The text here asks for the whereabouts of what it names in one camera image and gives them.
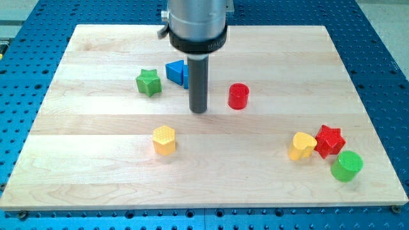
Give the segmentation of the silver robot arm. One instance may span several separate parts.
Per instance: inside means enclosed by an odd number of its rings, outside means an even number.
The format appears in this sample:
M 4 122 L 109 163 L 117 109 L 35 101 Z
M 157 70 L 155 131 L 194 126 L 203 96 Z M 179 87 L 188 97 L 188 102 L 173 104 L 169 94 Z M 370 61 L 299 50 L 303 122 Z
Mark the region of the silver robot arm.
M 202 55 L 219 50 L 226 42 L 227 0 L 168 0 L 161 11 L 165 25 L 157 32 L 159 39 L 186 54 Z

